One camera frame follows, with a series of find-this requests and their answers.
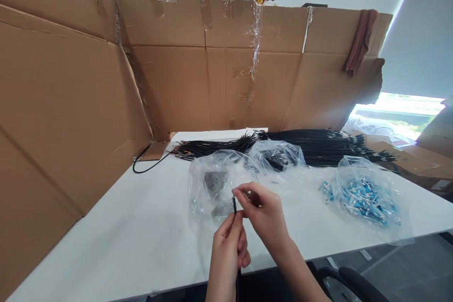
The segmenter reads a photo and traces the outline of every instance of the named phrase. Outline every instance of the clear plastic bag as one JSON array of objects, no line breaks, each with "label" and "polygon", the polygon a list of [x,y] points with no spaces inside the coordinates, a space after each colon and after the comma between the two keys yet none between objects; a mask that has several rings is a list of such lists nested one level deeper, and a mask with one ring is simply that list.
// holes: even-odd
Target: clear plastic bag
[{"label": "clear plastic bag", "polygon": [[193,160],[189,167],[190,214],[203,228],[217,230],[234,211],[231,191],[248,182],[275,192],[287,187],[268,163],[256,162],[240,152],[220,150]]},{"label": "clear plastic bag", "polygon": [[257,141],[247,154],[259,164],[269,164],[277,176],[292,187],[304,181],[309,169],[301,147],[284,141]]},{"label": "clear plastic bag", "polygon": [[344,156],[333,179],[319,188],[333,204],[384,242],[403,245],[413,242],[409,214],[401,193],[379,166],[362,157]]}]

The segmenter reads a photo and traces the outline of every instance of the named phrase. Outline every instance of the brown cloth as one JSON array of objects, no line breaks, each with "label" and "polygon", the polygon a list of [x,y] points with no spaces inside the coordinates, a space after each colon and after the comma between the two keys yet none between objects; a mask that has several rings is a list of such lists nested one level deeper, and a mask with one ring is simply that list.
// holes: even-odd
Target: brown cloth
[{"label": "brown cloth", "polygon": [[354,42],[349,52],[348,60],[344,66],[344,71],[355,76],[359,72],[363,57],[368,52],[369,39],[374,23],[378,17],[378,11],[375,9],[362,9],[360,11],[359,26],[355,33]]}]

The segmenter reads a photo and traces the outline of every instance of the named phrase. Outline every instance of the person's right hand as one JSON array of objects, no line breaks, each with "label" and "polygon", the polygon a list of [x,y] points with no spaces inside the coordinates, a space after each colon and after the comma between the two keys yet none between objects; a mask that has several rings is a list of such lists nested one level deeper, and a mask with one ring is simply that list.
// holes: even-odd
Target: person's right hand
[{"label": "person's right hand", "polygon": [[233,195],[244,209],[258,236],[272,257],[283,251],[291,242],[286,228],[280,197],[255,182],[233,189]]}]

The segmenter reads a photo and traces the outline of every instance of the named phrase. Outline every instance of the gray floor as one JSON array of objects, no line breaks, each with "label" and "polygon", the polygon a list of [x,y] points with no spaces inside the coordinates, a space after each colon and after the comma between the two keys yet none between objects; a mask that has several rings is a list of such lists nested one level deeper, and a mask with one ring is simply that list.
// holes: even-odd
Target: gray floor
[{"label": "gray floor", "polygon": [[[369,280],[390,302],[453,302],[453,246],[439,235],[419,238],[400,247],[384,245],[367,249],[371,260],[360,252],[332,256],[340,267],[350,267]],[[314,261],[317,268],[327,259]],[[335,302],[347,299],[333,295]],[[151,302],[184,301],[185,290],[155,296]],[[146,298],[133,302],[145,302]]]}]

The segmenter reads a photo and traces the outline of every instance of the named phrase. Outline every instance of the table surface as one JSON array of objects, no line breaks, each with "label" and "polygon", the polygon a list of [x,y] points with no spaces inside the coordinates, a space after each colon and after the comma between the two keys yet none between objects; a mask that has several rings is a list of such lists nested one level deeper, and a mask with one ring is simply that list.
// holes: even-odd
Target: table surface
[{"label": "table surface", "polygon": [[[244,130],[177,133],[173,141],[237,138]],[[155,162],[138,164],[145,169]],[[154,169],[130,167],[10,296],[15,301],[117,301],[206,282],[212,236],[189,219],[190,162],[167,157]],[[404,193],[415,237],[453,228],[453,204],[388,173]],[[289,233],[306,260],[374,247],[374,234],[339,218],[316,188],[282,198]],[[244,273],[274,261],[250,223]]]}]

